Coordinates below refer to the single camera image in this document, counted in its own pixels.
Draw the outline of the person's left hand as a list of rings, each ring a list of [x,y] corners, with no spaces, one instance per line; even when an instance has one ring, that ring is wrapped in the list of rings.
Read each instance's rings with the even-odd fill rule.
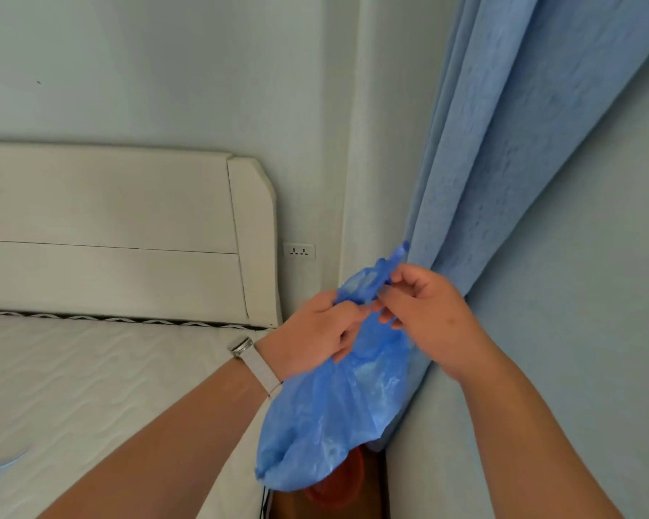
[[[310,372],[328,360],[346,357],[366,319],[331,319],[325,291],[307,300],[287,321],[257,343],[257,350],[278,379]]]

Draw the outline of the person's right hand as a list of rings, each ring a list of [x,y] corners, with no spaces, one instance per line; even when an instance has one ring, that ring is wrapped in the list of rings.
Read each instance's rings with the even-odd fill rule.
[[[382,288],[402,288],[414,296],[406,318],[382,318],[403,329],[413,343],[461,384],[496,378],[504,357],[481,327],[461,293],[445,277],[409,263],[400,264]]]

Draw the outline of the blue plastic bag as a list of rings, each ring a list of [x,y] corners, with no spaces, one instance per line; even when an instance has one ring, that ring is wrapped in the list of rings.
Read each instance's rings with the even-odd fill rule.
[[[257,480],[275,491],[310,487],[381,438],[405,398],[410,348],[403,330],[371,313],[340,362],[286,381],[262,423]]]

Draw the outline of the person's right forearm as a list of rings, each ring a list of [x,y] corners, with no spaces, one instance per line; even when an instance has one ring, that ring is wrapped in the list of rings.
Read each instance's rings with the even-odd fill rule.
[[[624,519],[522,370],[492,340],[469,358],[458,381],[495,519]]]

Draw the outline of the person's left forearm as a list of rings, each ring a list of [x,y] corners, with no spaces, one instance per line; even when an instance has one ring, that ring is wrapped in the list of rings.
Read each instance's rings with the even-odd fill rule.
[[[195,519],[266,399],[248,366],[231,359],[37,519]]]

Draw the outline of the white band wristwatch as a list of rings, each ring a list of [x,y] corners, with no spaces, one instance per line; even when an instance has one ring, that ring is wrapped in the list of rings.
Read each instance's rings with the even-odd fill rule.
[[[227,346],[227,350],[234,358],[243,361],[247,365],[267,392],[268,399],[274,399],[279,395],[282,382],[257,350],[255,342],[250,337],[239,337]]]

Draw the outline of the red plastic bin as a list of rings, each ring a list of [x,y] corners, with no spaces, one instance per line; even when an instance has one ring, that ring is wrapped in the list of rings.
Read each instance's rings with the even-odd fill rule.
[[[305,488],[309,501],[323,509],[341,509],[358,497],[365,479],[363,451],[360,446],[352,449],[343,463],[325,479]]]

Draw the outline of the blue curtain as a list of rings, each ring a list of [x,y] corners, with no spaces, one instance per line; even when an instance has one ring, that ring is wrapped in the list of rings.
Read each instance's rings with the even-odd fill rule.
[[[649,0],[459,0],[406,234],[580,454],[646,454]]]

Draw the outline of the white bed headboard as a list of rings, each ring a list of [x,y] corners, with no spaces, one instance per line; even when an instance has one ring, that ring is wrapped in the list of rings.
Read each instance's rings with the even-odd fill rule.
[[[276,328],[275,190],[229,153],[0,142],[0,310]]]

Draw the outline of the white quilted mattress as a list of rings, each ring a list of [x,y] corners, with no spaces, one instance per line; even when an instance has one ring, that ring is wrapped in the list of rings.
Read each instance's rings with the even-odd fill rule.
[[[266,331],[0,314],[0,519],[35,519]]]

